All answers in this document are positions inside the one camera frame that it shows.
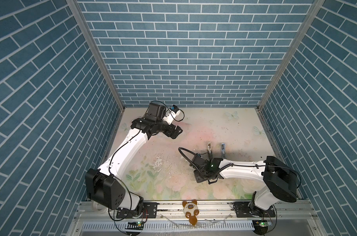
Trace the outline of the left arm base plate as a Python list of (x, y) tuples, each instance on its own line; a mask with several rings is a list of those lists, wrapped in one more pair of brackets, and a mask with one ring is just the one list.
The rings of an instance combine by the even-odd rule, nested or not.
[(117, 219), (131, 219), (131, 218), (142, 218), (147, 219), (156, 218), (157, 213), (157, 202), (143, 202), (142, 205), (138, 206), (136, 210), (132, 210), (131, 213), (129, 209), (126, 208), (119, 208), (117, 210), (116, 218)]

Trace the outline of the beige mini stapler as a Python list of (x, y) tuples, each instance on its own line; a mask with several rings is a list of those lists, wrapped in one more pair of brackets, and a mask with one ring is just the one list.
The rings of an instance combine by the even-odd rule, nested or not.
[(212, 153), (212, 144), (211, 143), (208, 143), (207, 153), (208, 153), (209, 159), (212, 159), (213, 153)]

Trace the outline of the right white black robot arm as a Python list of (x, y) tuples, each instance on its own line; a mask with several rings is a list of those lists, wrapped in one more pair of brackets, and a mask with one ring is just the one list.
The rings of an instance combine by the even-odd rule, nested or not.
[(218, 179), (242, 179), (257, 181), (263, 187), (252, 194), (248, 206), (254, 216), (262, 216), (278, 201), (295, 203), (299, 177), (274, 156), (255, 162), (231, 161), (223, 158), (203, 159), (195, 154), (188, 160), (194, 169), (196, 182), (216, 183)]

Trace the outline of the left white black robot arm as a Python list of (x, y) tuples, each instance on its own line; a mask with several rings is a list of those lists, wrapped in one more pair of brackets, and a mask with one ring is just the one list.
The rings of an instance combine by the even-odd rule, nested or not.
[(89, 169), (85, 175), (87, 196), (110, 210), (127, 209), (139, 215), (143, 208), (143, 198), (131, 193), (121, 178), (139, 149), (152, 137), (163, 133), (175, 139), (182, 129), (173, 121), (183, 112), (176, 105), (167, 107), (159, 101), (149, 104), (146, 113), (132, 121), (130, 130), (110, 157), (97, 169)]

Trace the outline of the blue mini stapler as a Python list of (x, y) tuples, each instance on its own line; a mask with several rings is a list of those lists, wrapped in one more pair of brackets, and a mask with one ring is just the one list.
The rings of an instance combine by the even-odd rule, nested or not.
[(226, 159), (226, 155), (225, 155), (225, 144), (224, 144), (224, 143), (221, 144), (221, 158), (222, 158), (222, 159)]

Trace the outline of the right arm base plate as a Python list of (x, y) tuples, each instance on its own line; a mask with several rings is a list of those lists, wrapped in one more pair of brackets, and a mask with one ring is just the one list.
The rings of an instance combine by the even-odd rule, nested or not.
[(233, 209), (236, 213), (237, 218), (246, 218), (246, 217), (276, 217), (276, 211), (273, 206), (270, 206), (269, 209), (263, 210), (258, 208), (252, 202), (248, 201), (239, 201), (233, 203)]

